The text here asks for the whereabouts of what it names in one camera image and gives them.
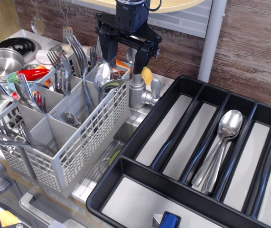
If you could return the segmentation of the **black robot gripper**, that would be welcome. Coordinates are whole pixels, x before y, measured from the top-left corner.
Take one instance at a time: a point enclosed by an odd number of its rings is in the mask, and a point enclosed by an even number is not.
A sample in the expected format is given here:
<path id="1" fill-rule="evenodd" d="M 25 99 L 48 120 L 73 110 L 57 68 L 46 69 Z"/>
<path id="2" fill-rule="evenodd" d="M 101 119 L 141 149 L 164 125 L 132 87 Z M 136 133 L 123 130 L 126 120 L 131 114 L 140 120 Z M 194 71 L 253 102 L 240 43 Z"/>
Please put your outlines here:
<path id="1" fill-rule="evenodd" d="M 107 28 L 115 31 L 114 34 L 99 33 L 99 43 L 104 60 L 110 63 L 116 57 L 118 34 L 146 40 L 139 41 L 133 74 L 140 74 L 151 58 L 158 57 L 162 37 L 148 25 L 148 18 L 149 13 L 159 10 L 161 5 L 162 1 L 156 8 L 151 8 L 149 0 L 117 0 L 114 15 L 97 13 L 95 17 L 98 20 L 98 27 L 105 24 Z"/>

